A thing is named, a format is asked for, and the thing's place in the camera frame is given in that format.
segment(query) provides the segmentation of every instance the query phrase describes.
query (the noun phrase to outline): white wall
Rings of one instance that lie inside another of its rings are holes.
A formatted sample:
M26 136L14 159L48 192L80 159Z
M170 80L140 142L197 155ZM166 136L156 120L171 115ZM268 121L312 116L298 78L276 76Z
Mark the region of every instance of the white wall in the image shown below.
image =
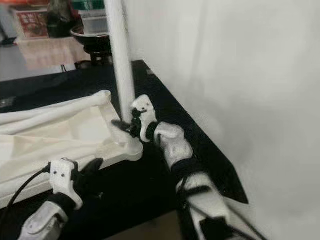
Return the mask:
M133 55L234 164L253 222L273 240L318 239L320 1L126 6Z

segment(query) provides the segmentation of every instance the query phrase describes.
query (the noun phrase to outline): black table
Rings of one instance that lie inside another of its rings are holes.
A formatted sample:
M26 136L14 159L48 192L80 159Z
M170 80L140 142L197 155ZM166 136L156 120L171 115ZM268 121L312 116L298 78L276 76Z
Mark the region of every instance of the black table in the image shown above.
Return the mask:
M161 81L155 75L147 74L147 69L143 61L133 62L136 96L147 94L150 97L159 121L184 128L186 138L207 167L221 194L248 203L233 165ZM112 66L0 82L0 98L16 97L14 104L0 108L0 113L38 108L105 89L112 92L112 104L120 115ZM105 239L176 208L175 186L161 151L152 144L144 144L143 157L139 161L123 161L100 170L92 188L103 193L102 196L88 197L82 209L67 223L60 239ZM49 194L51 191L13 206L4 228L5 239L17 239L25 220Z

